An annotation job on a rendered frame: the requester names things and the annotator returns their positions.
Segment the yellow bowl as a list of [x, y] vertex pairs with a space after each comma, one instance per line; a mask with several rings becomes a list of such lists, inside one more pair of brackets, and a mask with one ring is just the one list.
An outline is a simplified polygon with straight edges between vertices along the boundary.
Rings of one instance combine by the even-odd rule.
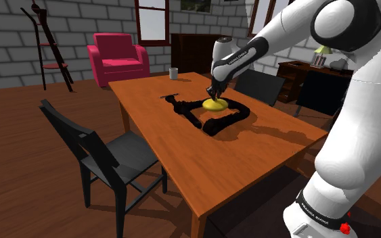
[[228, 108], [228, 102], [224, 99], [206, 99], [202, 103], [202, 107], [205, 110], [212, 111], [212, 112], [220, 112]]

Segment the black wooden chair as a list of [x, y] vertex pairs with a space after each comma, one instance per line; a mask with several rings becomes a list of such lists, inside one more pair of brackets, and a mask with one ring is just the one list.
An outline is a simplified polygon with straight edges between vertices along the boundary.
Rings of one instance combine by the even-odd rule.
[[167, 192], [166, 170], [148, 187], [142, 187], [135, 179], [158, 162], [144, 139], [128, 131], [104, 143], [94, 130], [67, 119], [48, 100], [42, 100], [39, 108], [78, 160], [85, 206], [91, 205], [91, 183], [96, 180], [113, 190], [116, 238], [122, 238], [125, 214], [158, 183], [162, 183], [162, 192]]
[[285, 78], [247, 69], [238, 76], [234, 89], [273, 107], [284, 82]]

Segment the dark wooden cabinet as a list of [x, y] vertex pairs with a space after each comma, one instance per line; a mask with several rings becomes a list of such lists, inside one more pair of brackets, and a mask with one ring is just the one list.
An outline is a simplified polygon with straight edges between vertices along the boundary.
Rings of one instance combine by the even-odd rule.
[[220, 34], [172, 34], [171, 67], [179, 73], [209, 73], [212, 49], [220, 37]]

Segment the dark wooden desk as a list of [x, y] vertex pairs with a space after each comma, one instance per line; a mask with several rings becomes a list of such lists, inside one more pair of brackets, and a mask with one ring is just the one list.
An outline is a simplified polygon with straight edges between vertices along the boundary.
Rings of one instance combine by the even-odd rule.
[[353, 75], [352, 70], [335, 70], [325, 66], [318, 68], [311, 66], [310, 63], [300, 61], [280, 62], [277, 76], [284, 78], [285, 81], [277, 100], [283, 103], [297, 100], [302, 88], [301, 84], [305, 81], [308, 71], [318, 71], [345, 78], [350, 78]]

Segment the brown wooden table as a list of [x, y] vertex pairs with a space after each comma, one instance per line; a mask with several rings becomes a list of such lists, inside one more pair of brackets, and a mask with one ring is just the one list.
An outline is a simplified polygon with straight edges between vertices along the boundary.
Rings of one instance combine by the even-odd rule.
[[250, 108], [245, 120], [215, 136], [176, 114], [165, 95], [207, 98], [210, 80], [195, 72], [111, 82], [124, 124], [134, 122], [192, 211], [191, 238], [203, 238], [206, 218], [262, 178], [289, 164], [326, 132], [261, 101], [228, 89]]

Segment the red framed window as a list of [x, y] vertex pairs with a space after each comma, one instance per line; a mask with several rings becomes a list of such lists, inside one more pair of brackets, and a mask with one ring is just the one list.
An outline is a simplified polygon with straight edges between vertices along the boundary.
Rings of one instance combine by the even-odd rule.
[[277, 0], [254, 0], [248, 36], [254, 37], [273, 17]]
[[169, 0], [135, 0], [138, 42], [142, 46], [169, 46]]

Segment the black desk chair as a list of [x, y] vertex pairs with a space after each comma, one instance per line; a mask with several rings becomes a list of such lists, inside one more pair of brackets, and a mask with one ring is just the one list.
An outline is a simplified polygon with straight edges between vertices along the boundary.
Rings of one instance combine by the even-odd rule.
[[333, 116], [344, 101], [350, 80], [339, 75], [308, 71], [296, 101], [298, 108], [294, 117], [298, 116], [301, 107]]

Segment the dark robot stand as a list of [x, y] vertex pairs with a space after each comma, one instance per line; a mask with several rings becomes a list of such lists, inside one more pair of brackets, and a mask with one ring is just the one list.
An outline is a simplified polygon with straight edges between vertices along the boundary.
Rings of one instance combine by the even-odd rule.
[[[290, 238], [283, 211], [307, 182], [282, 166], [208, 216], [204, 238]], [[356, 206], [351, 226], [358, 238], [381, 238], [381, 220]]]

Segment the dark ladder shelf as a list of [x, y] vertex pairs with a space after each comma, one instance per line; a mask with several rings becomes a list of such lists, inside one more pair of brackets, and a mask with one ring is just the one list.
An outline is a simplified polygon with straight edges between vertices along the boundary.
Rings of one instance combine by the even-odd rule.
[[[71, 75], [68, 71], [68, 64], [64, 62], [64, 59], [60, 53], [60, 50], [58, 49], [58, 45], [55, 42], [53, 35], [48, 27], [47, 24], [47, 10], [40, 8], [35, 0], [31, 0], [32, 5], [31, 5], [31, 10], [36, 13], [38, 17], [38, 22], [23, 8], [21, 7], [20, 9], [24, 12], [24, 14], [31, 20], [34, 30], [35, 30], [35, 38], [36, 38], [36, 43], [37, 43], [37, 50], [38, 50], [38, 55], [39, 55], [39, 63], [40, 63], [40, 69], [41, 69], [41, 77], [42, 77], [42, 83], [43, 83], [43, 89], [46, 90], [46, 81], [45, 81], [45, 73], [44, 69], [58, 69], [66, 83], [66, 86], [70, 92], [73, 92], [73, 89], [71, 87], [71, 84], [74, 83], [74, 81], [71, 78]], [[43, 29], [43, 32], [45, 33], [45, 37], [47, 39], [46, 43], [42, 43], [40, 41], [40, 36], [39, 36], [39, 28], [40, 26]], [[49, 46], [51, 47], [51, 51], [53, 53], [53, 56], [56, 60], [56, 63], [51, 63], [51, 64], [44, 64], [43, 63], [43, 58], [42, 58], [42, 51], [41, 48], [43, 46]]]

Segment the wall picture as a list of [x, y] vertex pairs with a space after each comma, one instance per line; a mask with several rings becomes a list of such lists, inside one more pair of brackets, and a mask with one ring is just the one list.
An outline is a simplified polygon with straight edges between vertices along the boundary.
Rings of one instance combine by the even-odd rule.
[[210, 13], [211, 0], [181, 0], [181, 10]]

